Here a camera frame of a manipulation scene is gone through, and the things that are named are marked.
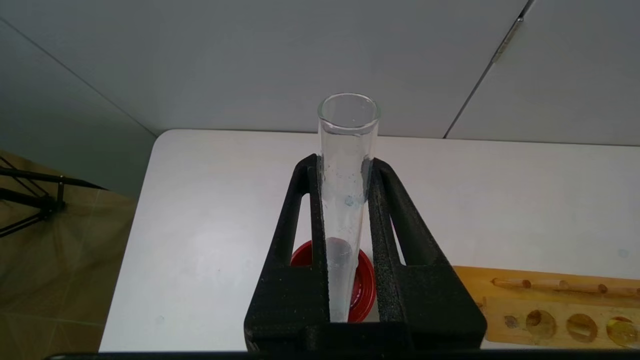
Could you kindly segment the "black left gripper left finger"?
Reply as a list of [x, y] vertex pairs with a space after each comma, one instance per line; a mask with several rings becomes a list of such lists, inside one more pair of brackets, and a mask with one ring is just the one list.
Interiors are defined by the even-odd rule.
[[[329, 322], [329, 277], [318, 156], [299, 161], [291, 175], [262, 271], [243, 322], [249, 351], [294, 351], [308, 327]], [[292, 266], [303, 196], [310, 200], [311, 265]]]

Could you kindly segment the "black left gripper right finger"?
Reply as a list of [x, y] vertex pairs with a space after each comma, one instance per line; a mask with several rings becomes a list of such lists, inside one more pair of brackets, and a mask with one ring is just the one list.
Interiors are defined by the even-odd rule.
[[373, 159], [368, 213], [379, 320], [410, 349], [478, 350], [487, 321], [390, 164]]

